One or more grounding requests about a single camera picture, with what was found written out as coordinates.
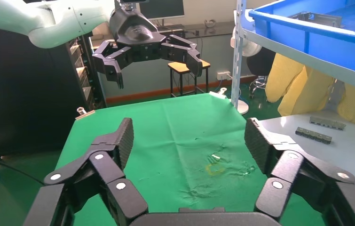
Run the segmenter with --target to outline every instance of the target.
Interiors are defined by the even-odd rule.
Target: green cloth
[[[133,119],[134,145],[125,168],[150,212],[180,207],[253,211],[267,179],[244,142],[245,119],[227,99],[209,94],[97,110],[75,121],[57,167],[82,156],[96,136]],[[75,226],[114,226],[100,197],[75,214]],[[284,226],[324,225],[320,213],[293,194]]]

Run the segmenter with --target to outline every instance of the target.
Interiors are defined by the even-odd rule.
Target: wooden stool
[[[202,70],[205,69],[206,70],[206,93],[209,92],[209,80],[208,80],[208,68],[211,67],[211,64],[206,62],[206,61],[202,61]],[[197,94],[197,90],[199,90],[201,93],[205,93],[202,89],[200,89],[197,86],[197,77],[194,76],[194,90],[192,91],[188,91],[183,93],[183,75],[184,74],[188,74],[190,73],[189,69],[187,68],[187,66],[185,64],[182,63],[178,63],[178,62],[172,62],[172,63],[168,63],[167,64],[168,67],[170,67],[170,97],[181,97],[190,93],[194,93]],[[180,75],[180,95],[176,96],[175,94],[173,94],[173,71],[177,72]]]

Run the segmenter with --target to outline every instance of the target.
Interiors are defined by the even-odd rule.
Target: power outlet
[[[221,80],[229,80],[230,79],[230,72],[217,72],[216,79],[221,81]]]

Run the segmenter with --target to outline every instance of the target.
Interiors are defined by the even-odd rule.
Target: blue plastic bin
[[[287,18],[300,12],[341,16],[343,27]],[[355,0],[282,0],[249,16],[257,34],[355,71]]]

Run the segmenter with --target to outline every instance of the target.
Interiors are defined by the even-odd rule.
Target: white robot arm
[[[108,22],[114,9],[113,0],[0,0],[0,29],[27,35],[37,47],[52,48]]]

